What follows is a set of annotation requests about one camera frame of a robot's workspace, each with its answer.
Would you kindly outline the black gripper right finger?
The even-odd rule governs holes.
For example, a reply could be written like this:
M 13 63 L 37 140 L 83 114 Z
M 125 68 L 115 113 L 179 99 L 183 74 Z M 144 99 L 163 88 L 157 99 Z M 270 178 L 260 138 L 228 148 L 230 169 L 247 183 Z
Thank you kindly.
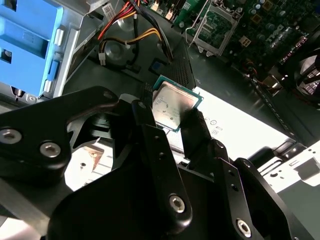
M 215 239 L 313 239 L 249 160 L 230 160 L 198 109 L 189 110 L 180 126 L 187 168 L 213 181 L 206 212 Z

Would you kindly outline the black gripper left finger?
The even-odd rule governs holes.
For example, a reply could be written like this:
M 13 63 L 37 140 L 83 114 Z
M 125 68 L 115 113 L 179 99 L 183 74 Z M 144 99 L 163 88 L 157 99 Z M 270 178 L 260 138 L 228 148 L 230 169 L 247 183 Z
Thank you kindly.
M 122 105 L 104 87 L 92 87 L 5 113 L 0 118 L 1 127 L 18 131 L 21 139 L 1 145 L 1 161 L 13 164 L 12 168 L 5 166 L 2 175 L 28 183 L 40 180 L 51 184 L 60 180 L 71 159 L 72 138 L 77 135 L 76 130 L 68 128 L 69 124 L 97 114 L 111 117 L 114 140 L 132 145 L 120 167 L 141 163 L 152 182 L 160 212 L 170 222 L 168 231 L 184 230 L 191 223 L 192 207 L 168 140 L 156 127 L 152 110 L 142 107 L 137 100 Z

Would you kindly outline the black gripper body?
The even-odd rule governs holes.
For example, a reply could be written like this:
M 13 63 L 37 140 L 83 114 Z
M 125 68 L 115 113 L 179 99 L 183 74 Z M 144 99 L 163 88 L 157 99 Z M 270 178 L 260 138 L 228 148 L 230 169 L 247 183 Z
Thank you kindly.
M 213 181 L 184 167 L 179 173 L 192 208 L 182 232 L 169 233 L 144 166 L 124 165 L 67 196 L 49 221 L 49 240 L 218 240 L 209 229 Z

